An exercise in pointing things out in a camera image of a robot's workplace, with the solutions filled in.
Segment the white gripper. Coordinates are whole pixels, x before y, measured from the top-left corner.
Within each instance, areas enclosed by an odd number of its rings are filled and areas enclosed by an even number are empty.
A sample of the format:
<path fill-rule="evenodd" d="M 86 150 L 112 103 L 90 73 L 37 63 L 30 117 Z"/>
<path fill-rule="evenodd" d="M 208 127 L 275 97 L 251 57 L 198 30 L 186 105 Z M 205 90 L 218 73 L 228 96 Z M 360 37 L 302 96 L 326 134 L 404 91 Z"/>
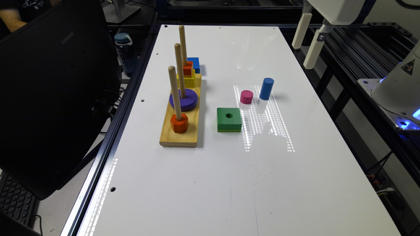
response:
<path fill-rule="evenodd" d="M 314 68 L 327 35 L 333 30 L 333 25 L 347 26 L 353 23 L 357 19 L 364 3 L 365 0 L 308 0 L 308 3 L 303 4 L 303 13 L 291 44 L 293 49 L 299 49 L 303 43 L 312 18 L 312 7 L 330 23 L 323 24 L 320 29 L 316 30 L 303 62 L 305 69 Z"/>

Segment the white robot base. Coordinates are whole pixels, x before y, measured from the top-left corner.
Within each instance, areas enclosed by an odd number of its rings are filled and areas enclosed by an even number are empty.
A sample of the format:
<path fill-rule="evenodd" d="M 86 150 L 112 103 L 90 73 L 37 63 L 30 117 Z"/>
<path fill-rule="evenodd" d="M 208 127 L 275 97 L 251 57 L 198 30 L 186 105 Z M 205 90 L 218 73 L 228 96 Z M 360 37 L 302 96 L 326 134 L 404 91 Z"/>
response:
<path fill-rule="evenodd" d="M 358 84 L 401 132 L 419 131 L 419 44 L 382 79 Z"/>

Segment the person forearm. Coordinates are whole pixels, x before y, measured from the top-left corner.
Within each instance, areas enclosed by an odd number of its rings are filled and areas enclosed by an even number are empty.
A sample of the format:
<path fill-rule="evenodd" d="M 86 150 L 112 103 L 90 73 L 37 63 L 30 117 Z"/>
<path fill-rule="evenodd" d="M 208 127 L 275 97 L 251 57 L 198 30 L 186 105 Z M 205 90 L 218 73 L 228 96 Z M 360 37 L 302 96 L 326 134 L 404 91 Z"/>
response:
<path fill-rule="evenodd" d="M 61 0 L 1 0 L 1 20 L 14 32 Z"/>

